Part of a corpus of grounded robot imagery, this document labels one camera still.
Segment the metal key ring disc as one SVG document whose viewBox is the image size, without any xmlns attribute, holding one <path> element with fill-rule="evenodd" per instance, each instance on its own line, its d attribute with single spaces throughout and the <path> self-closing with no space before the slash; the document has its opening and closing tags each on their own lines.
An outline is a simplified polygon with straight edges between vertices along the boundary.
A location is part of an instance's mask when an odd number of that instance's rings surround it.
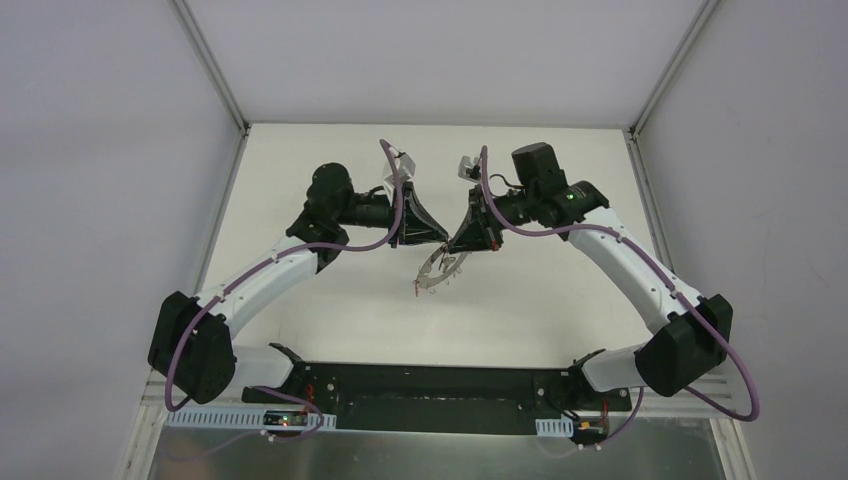
<svg viewBox="0 0 848 480">
<path fill-rule="evenodd" d="M 438 285 L 448 285 L 451 279 L 461 273 L 462 265 L 469 255 L 466 251 L 451 253 L 447 242 L 440 244 L 419 267 L 413 280 L 420 284 L 419 296 L 423 293 L 434 294 Z"/>
</svg>

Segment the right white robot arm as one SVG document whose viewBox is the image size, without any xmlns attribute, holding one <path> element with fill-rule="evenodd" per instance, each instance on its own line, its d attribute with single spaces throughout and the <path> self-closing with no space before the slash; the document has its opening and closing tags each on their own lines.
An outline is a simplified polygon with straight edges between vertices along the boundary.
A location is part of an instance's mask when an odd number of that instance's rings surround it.
<svg viewBox="0 0 848 480">
<path fill-rule="evenodd" d="M 536 222 L 554 229 L 601 269 L 652 335 L 645 343 L 577 360 L 568 370 L 573 405 L 593 409 L 609 391 L 625 387 L 670 397 L 727 359 L 733 310 L 723 296 L 706 298 L 659 264 L 593 184 L 567 181 L 551 145 L 521 147 L 512 159 L 519 184 L 501 196 L 485 191 L 480 158 L 461 159 L 458 175 L 474 186 L 449 253 L 496 251 L 507 225 Z"/>
</svg>

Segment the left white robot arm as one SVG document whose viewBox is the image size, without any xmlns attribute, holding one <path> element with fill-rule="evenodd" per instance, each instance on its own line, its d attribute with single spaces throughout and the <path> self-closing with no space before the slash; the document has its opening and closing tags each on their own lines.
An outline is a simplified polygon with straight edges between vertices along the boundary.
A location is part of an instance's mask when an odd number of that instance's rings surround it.
<svg viewBox="0 0 848 480">
<path fill-rule="evenodd" d="M 176 291 L 162 302 L 147 360 L 167 388 L 198 404 L 228 388 L 257 386 L 281 404 L 297 402 L 305 378 L 293 370 L 293 354 L 233 341 L 271 302 L 347 250 L 348 226 L 384 229 L 392 247 L 448 239 L 411 181 L 403 179 L 398 194 L 388 187 L 357 193 L 343 165 L 318 167 L 300 215 L 263 257 L 216 287 L 194 295 Z"/>
</svg>

